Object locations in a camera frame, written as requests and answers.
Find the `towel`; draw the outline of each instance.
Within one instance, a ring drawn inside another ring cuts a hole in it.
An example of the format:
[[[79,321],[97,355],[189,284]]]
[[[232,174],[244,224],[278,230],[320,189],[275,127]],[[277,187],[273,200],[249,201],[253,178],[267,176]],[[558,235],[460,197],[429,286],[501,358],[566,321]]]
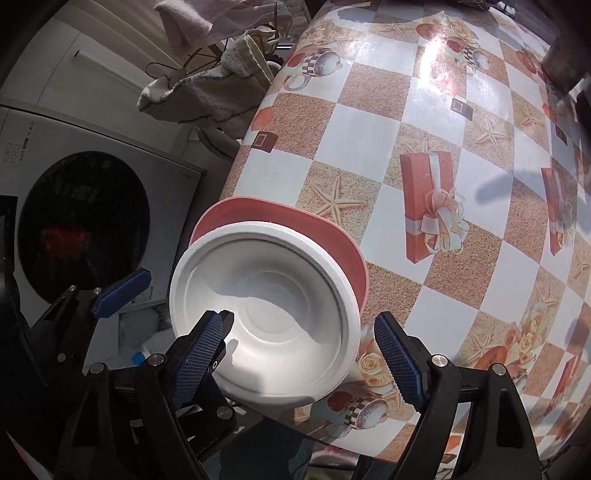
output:
[[[275,0],[157,0],[164,31],[176,55],[190,54],[219,40],[242,35],[273,21]],[[291,13],[277,1],[277,28],[286,36]]]
[[[176,70],[150,83],[138,109],[157,120],[220,128],[231,138],[243,138],[272,81],[256,42],[243,34],[228,42],[220,65],[189,76]]]

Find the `metal screw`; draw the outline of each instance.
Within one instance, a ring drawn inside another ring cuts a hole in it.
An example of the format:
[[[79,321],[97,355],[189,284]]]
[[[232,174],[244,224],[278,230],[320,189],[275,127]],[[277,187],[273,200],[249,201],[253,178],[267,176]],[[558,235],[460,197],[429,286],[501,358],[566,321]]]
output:
[[[492,371],[500,376],[503,376],[507,373],[507,369],[505,368],[504,365],[501,365],[501,364],[494,364],[492,366]]]
[[[100,374],[103,370],[105,369],[105,366],[100,363],[97,362],[94,365],[92,365],[92,367],[90,367],[90,373],[93,375],[98,375]]]
[[[155,353],[154,355],[150,355],[148,357],[148,363],[152,365],[152,367],[159,366],[162,362],[164,362],[164,355],[160,353]]]
[[[447,365],[447,358],[444,355],[433,355],[431,362],[438,367],[445,367]]]
[[[229,420],[232,418],[232,414],[234,410],[232,407],[228,407],[227,405],[222,405],[217,409],[217,416],[222,420]]]

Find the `ribbon bow print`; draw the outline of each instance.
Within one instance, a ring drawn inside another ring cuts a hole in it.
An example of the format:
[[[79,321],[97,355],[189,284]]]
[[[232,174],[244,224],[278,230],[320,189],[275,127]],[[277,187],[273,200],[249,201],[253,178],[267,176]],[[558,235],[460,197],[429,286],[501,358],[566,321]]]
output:
[[[558,190],[558,215],[555,222],[550,222],[550,231],[558,233],[558,244],[561,247],[567,247],[574,241],[573,207],[562,195],[562,185],[556,170],[554,170],[554,178]]]
[[[462,205],[465,198],[456,193],[455,187],[449,192],[441,188],[439,158],[436,153],[427,154],[433,190],[427,193],[427,213],[421,223],[421,231],[425,233],[425,245],[432,254],[439,251],[459,254],[463,250],[463,241],[469,230],[469,225],[464,220]]]

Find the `starfish print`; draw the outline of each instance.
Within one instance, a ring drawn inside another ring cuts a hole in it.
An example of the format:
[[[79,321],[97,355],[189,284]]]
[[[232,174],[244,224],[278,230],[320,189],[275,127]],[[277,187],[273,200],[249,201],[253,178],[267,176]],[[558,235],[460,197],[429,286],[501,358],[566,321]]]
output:
[[[531,112],[530,106],[526,105],[525,106],[525,119],[523,121],[521,121],[520,125],[522,127],[525,125],[535,127],[536,125],[542,125],[542,122],[534,116],[534,114]]]
[[[382,32],[396,32],[401,37],[406,36],[406,32],[414,30],[414,27],[406,23],[400,23],[398,20],[390,24],[381,25],[378,29]]]
[[[476,345],[476,353],[472,355],[468,360],[466,360],[463,364],[464,366],[472,365],[474,362],[480,360],[488,350],[493,347],[498,346],[496,343],[492,343],[492,334],[495,331],[495,325],[491,325],[491,329],[488,331],[484,340],[482,340],[478,335],[475,333],[470,334],[470,340],[472,343]]]
[[[583,254],[580,255],[576,250],[574,251],[574,256],[577,260],[577,270],[574,272],[574,277],[578,278],[581,275],[584,275],[585,271],[591,269],[591,262],[586,258],[586,252],[583,250]]]
[[[423,137],[423,149],[419,151],[409,147],[405,141],[401,141],[400,146],[407,150],[408,153],[424,153],[429,151],[429,140],[427,139],[427,137]]]
[[[488,115],[485,118],[486,123],[484,125],[482,125],[478,120],[474,120],[474,123],[478,125],[478,127],[480,127],[480,129],[484,132],[481,136],[474,140],[474,143],[483,143],[486,141],[490,141],[495,147],[496,153],[497,155],[499,155],[499,158],[502,158],[501,148],[499,147],[498,140],[500,138],[508,139],[509,135],[495,130],[492,126],[491,119],[488,117]]]
[[[323,216],[326,213],[332,215],[333,221],[339,225],[339,227],[343,228],[343,222],[341,221],[340,217],[340,210],[342,208],[350,208],[350,207],[357,207],[360,205],[366,205],[366,202],[362,202],[360,200],[351,200],[347,198],[340,198],[340,176],[337,176],[335,182],[333,183],[332,191],[330,193],[325,193],[320,188],[313,183],[310,184],[314,193],[318,196],[321,202],[324,203],[322,207],[315,211],[315,215]]]
[[[535,292],[540,302],[545,303],[546,306],[554,307],[558,305],[558,300],[550,298],[550,280],[548,280],[545,291],[539,287],[536,287]]]

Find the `washing machine door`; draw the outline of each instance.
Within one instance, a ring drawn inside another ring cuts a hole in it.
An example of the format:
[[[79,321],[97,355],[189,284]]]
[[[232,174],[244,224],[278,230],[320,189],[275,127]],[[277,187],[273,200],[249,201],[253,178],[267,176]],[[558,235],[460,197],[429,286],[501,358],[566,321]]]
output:
[[[52,303],[70,285],[104,288],[133,272],[150,232],[144,187],[122,160],[86,151],[55,163],[27,196],[18,254],[27,280]]]

